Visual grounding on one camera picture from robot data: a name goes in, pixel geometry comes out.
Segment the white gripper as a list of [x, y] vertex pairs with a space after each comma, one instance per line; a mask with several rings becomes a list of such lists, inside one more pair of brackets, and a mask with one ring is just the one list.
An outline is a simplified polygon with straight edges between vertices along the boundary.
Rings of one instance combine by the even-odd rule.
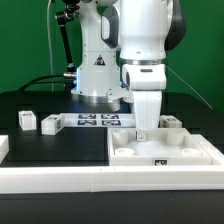
[[134, 91], [133, 109], [136, 121], [136, 139], [146, 140], [146, 132], [156, 129], [159, 124], [162, 92]]

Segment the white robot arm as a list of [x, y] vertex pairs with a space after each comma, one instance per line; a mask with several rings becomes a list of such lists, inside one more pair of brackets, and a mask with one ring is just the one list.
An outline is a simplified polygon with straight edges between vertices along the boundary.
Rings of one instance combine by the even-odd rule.
[[71, 90], [91, 103], [132, 104], [136, 138], [158, 127], [166, 52], [183, 39], [179, 0], [81, 0], [82, 63]]

